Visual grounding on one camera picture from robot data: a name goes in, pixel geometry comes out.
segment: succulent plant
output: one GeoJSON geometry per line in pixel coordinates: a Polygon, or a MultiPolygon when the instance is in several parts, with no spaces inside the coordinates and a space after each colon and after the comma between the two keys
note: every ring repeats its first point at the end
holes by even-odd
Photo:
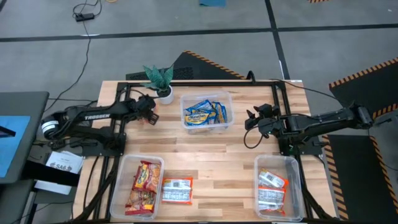
{"type": "Polygon", "coordinates": [[[141,85],[157,90],[159,93],[165,93],[169,90],[170,82],[173,79],[173,65],[166,71],[162,69],[159,71],[154,65],[153,69],[144,66],[144,70],[150,83],[141,83],[141,85]]]}

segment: wooden table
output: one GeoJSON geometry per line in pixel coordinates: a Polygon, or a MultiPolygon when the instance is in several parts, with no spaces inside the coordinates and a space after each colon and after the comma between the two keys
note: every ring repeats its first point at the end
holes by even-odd
{"type": "MultiPolygon", "coordinates": [[[[98,98],[99,105],[110,105],[114,101],[118,82],[104,81],[98,98]]],[[[139,87],[144,93],[153,91],[139,87]]],[[[307,98],[303,89],[287,85],[292,113],[309,114],[307,98]]],[[[198,222],[232,221],[249,222],[261,219],[254,211],[254,158],[259,154],[279,154],[276,138],[263,139],[255,149],[243,145],[246,110],[264,103],[273,104],[271,88],[268,86],[222,86],[174,88],[175,99],[170,105],[158,103],[156,113],[160,119],[155,126],[133,121],[126,125],[127,144],[125,154],[159,156],[165,161],[164,177],[193,177],[193,205],[172,205],[161,203],[154,221],[156,222],[198,222]],[[233,98],[235,122],[223,134],[189,135],[180,121],[180,100],[183,94],[203,93],[216,90],[228,91],[233,98]]],[[[109,120],[95,121],[93,127],[109,125],[109,120]]],[[[258,142],[260,134],[252,131],[248,144],[258,142]]],[[[83,209],[83,197],[94,162],[87,158],[80,175],[73,212],[75,216],[83,209]]],[[[314,156],[302,156],[303,169],[309,191],[327,213],[335,216],[332,197],[323,164],[314,156]]],[[[103,158],[95,166],[88,189],[87,204],[97,191],[103,158]]],[[[100,218],[104,218],[108,191],[101,203],[100,218]]],[[[112,222],[123,220],[111,219],[112,222]]]]}

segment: clear plastic bin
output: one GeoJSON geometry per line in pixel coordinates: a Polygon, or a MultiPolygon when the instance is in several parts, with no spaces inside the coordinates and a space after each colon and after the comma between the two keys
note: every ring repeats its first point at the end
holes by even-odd
{"type": "Polygon", "coordinates": [[[181,105],[181,123],[182,126],[188,131],[189,134],[198,134],[198,133],[220,133],[225,131],[230,125],[234,123],[234,110],[232,106],[232,97],[227,91],[217,91],[213,93],[204,93],[204,94],[186,94],[181,96],[180,99],[181,105]],[[227,114],[227,123],[222,124],[207,124],[201,126],[187,126],[185,124],[185,115],[189,114],[185,109],[196,105],[204,100],[217,101],[225,106],[226,114],[227,114]]]}
{"type": "Polygon", "coordinates": [[[160,157],[155,156],[141,156],[141,155],[125,155],[119,167],[118,179],[114,188],[114,193],[111,202],[111,215],[114,218],[122,218],[125,220],[134,221],[150,221],[156,217],[159,208],[160,195],[162,190],[162,179],[164,173],[164,161],[160,157]],[[155,201],[155,209],[153,213],[144,215],[125,215],[124,206],[130,197],[130,191],[135,181],[134,176],[137,174],[138,167],[141,161],[153,162],[160,164],[160,179],[157,186],[157,194],[155,201]]]}
{"type": "Polygon", "coordinates": [[[299,222],[304,217],[303,195],[300,185],[300,173],[298,162],[289,156],[258,155],[254,161],[254,189],[256,202],[254,208],[260,218],[272,221],[299,222]],[[258,204],[259,172],[265,168],[289,180],[286,187],[283,210],[285,215],[279,212],[260,211],[258,204]]]}

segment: hazard tape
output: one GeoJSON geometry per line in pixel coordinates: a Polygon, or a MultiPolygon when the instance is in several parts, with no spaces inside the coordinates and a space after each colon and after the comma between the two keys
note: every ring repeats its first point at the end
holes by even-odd
{"type": "Polygon", "coordinates": [[[325,2],[329,0],[308,0],[310,3],[318,3],[318,2],[325,2]]]}
{"type": "Polygon", "coordinates": [[[219,69],[221,69],[221,70],[224,70],[224,72],[228,72],[228,73],[230,73],[231,75],[234,75],[234,76],[236,76],[236,77],[238,77],[238,78],[240,78],[240,79],[243,79],[243,80],[246,79],[244,76],[240,75],[239,73],[234,72],[234,71],[232,71],[232,70],[230,70],[230,69],[228,69],[228,68],[226,68],[226,67],[224,67],[224,66],[222,66],[222,65],[219,65],[219,64],[215,63],[215,62],[212,61],[212,60],[209,60],[209,59],[207,59],[207,58],[205,58],[205,57],[202,57],[201,55],[198,55],[198,54],[196,54],[195,52],[192,52],[192,51],[190,51],[190,50],[184,50],[184,52],[185,52],[185,53],[188,53],[188,54],[190,54],[190,55],[192,55],[192,56],[194,56],[194,57],[197,57],[197,58],[199,58],[200,60],[209,63],[210,65],[216,66],[217,68],[219,68],[219,69]]]}
{"type": "Polygon", "coordinates": [[[383,157],[381,156],[379,146],[377,145],[376,139],[373,136],[369,136],[369,137],[370,137],[371,141],[373,142],[373,148],[376,151],[377,159],[379,159],[379,164],[380,164],[381,170],[382,170],[382,172],[384,174],[384,180],[386,180],[386,184],[387,184],[387,187],[388,187],[388,189],[390,191],[390,196],[392,198],[392,203],[395,205],[396,212],[398,214],[397,197],[396,197],[396,195],[394,193],[394,189],[392,189],[391,181],[390,181],[390,178],[388,177],[386,165],[384,164],[383,157]]]}
{"type": "Polygon", "coordinates": [[[372,118],[376,119],[377,117],[379,117],[379,116],[381,116],[381,115],[383,115],[385,113],[394,111],[396,109],[398,109],[398,103],[394,103],[393,105],[389,105],[389,106],[387,106],[387,107],[385,107],[383,109],[380,109],[378,111],[373,112],[372,118]]]}
{"type": "Polygon", "coordinates": [[[397,63],[397,62],[398,62],[398,57],[393,58],[391,60],[388,60],[386,62],[380,63],[378,65],[372,66],[370,68],[367,68],[367,69],[362,70],[360,72],[357,72],[355,74],[349,75],[347,77],[342,78],[341,80],[337,80],[335,82],[329,83],[329,89],[332,89],[332,88],[334,88],[334,87],[336,87],[338,85],[342,85],[342,84],[347,83],[347,82],[349,82],[351,80],[354,80],[356,78],[362,77],[362,76],[367,75],[369,73],[372,73],[372,72],[374,72],[374,71],[376,71],[376,70],[378,70],[380,68],[384,68],[386,66],[389,66],[389,65],[391,65],[393,63],[397,63]]]}
{"type": "Polygon", "coordinates": [[[328,163],[328,169],[331,179],[331,184],[333,186],[333,191],[335,193],[337,210],[339,217],[342,220],[348,220],[347,208],[344,201],[343,191],[341,189],[340,181],[337,174],[337,168],[335,164],[335,160],[333,158],[333,152],[331,150],[330,141],[328,136],[322,136],[322,141],[327,142],[328,145],[324,147],[326,161],[328,163]]]}

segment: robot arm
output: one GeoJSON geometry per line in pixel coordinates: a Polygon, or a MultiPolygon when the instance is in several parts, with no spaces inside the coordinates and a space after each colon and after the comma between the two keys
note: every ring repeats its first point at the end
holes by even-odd
{"type": "Polygon", "coordinates": [[[288,145],[305,144],[310,138],[344,128],[369,129],[373,125],[368,110],[363,106],[352,105],[338,111],[316,116],[304,114],[288,114],[279,116],[279,109],[271,105],[254,107],[259,113],[256,118],[248,111],[249,119],[245,121],[245,129],[256,125],[259,132],[266,138],[269,134],[278,140],[283,139],[288,145]]]}
{"type": "Polygon", "coordinates": [[[137,119],[146,119],[155,125],[159,116],[153,112],[156,104],[154,98],[142,95],[138,101],[128,98],[125,101],[115,101],[110,106],[99,106],[94,108],[72,107],[65,111],[58,111],[44,118],[41,122],[44,137],[48,140],[58,140],[65,137],[88,138],[98,140],[104,145],[118,147],[118,137],[111,127],[100,129],[78,125],[82,121],[92,121],[97,119],[120,119],[126,122],[137,119]]]}

